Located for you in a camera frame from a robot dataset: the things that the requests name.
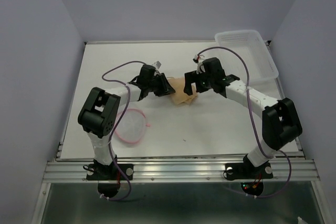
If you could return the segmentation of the beige bra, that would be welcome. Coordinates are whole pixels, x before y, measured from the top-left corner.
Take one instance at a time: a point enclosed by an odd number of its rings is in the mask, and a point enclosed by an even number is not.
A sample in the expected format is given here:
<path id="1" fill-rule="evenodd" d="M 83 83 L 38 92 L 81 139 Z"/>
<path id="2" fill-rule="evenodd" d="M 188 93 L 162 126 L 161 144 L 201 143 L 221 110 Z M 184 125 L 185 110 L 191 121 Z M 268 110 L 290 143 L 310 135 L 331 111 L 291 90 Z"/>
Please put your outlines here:
<path id="1" fill-rule="evenodd" d="M 180 77 L 180 78 L 168 77 L 167 80 L 169 84 L 171 85 L 171 87 L 175 90 L 175 92 L 170 95 L 175 105 L 181 105 L 182 103 L 186 103 L 190 105 L 198 97 L 196 88 L 194 86 L 192 86 L 191 95 L 188 95 L 184 92 L 184 87 L 185 87 L 184 77 Z"/>

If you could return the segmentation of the white mesh pink-trimmed laundry bag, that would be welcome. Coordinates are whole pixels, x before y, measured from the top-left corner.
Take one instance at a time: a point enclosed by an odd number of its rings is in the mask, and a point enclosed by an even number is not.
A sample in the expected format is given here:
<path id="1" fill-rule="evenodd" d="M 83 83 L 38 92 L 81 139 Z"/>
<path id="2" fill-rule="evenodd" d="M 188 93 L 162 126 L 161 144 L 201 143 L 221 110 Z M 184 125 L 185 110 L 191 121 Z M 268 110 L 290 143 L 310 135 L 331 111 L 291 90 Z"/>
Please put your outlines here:
<path id="1" fill-rule="evenodd" d="M 121 121 L 113 135 L 127 144 L 138 144 L 150 127 L 145 114 L 135 108 L 127 109 L 123 117 L 121 114 L 122 112 L 117 114 L 117 120 L 121 119 Z"/>

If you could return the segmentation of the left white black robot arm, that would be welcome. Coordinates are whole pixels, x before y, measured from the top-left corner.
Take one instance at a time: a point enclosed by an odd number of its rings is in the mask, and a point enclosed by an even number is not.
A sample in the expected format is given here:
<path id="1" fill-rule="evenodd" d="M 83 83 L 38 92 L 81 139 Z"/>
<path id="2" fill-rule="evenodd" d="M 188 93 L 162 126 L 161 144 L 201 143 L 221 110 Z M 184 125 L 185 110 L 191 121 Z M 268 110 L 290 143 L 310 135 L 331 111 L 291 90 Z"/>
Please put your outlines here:
<path id="1" fill-rule="evenodd" d="M 113 178 L 117 172 L 117 166 L 113 163 L 116 155 L 110 141 L 117 123 L 121 121 L 117 117 L 119 107 L 126 110 L 131 102 L 141 101 L 151 92 L 157 97 L 175 93 L 165 74 L 147 64 L 130 82 L 115 82 L 122 86 L 109 90 L 92 88 L 78 115 L 78 123 L 90 137 L 94 162 L 100 164 L 98 171 L 106 179 Z"/>

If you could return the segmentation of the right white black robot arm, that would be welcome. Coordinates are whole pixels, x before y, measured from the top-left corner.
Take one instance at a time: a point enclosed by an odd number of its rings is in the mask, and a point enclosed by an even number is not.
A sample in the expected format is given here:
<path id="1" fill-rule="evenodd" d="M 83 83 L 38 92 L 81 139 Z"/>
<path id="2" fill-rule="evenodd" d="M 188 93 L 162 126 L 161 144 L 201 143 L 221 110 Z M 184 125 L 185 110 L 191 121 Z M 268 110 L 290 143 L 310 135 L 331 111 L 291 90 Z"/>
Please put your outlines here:
<path id="1" fill-rule="evenodd" d="M 184 93 L 203 93 L 212 89 L 215 93 L 235 101 L 262 120 L 262 140 L 257 142 L 241 170 L 244 175 L 253 177 L 260 172 L 260 166 L 268 162 L 286 144 L 302 134 L 302 126 L 294 102 L 288 98 L 282 100 L 265 95 L 240 80 L 237 76 L 226 75 L 220 60 L 209 58 L 198 64 L 197 70 L 184 74 Z"/>

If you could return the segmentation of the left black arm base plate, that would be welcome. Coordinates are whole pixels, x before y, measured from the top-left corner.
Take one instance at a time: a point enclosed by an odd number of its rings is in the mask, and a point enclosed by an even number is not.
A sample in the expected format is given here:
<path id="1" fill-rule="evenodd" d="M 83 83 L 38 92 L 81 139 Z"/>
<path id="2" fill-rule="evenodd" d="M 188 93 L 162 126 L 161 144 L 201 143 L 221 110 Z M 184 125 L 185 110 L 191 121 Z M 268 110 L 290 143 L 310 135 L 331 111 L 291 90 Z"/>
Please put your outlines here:
<path id="1" fill-rule="evenodd" d="M 87 172 L 88 181 L 125 180 L 113 163 L 102 165 L 94 160 L 94 163 L 83 165 L 83 169 Z"/>

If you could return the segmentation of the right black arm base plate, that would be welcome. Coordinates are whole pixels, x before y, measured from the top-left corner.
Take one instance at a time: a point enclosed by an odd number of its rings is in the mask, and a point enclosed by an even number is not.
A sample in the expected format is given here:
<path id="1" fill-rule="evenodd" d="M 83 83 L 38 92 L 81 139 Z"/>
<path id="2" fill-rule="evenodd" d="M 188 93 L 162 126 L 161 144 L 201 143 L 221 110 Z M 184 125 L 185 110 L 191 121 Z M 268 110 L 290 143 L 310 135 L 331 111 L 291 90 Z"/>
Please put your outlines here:
<path id="1" fill-rule="evenodd" d="M 272 179 L 274 177 L 268 161 L 255 167 L 247 155 L 244 156 L 243 161 L 240 163 L 226 163 L 223 176 L 229 181 L 255 179 L 259 178 L 259 176 L 261 176 L 261 179 Z"/>

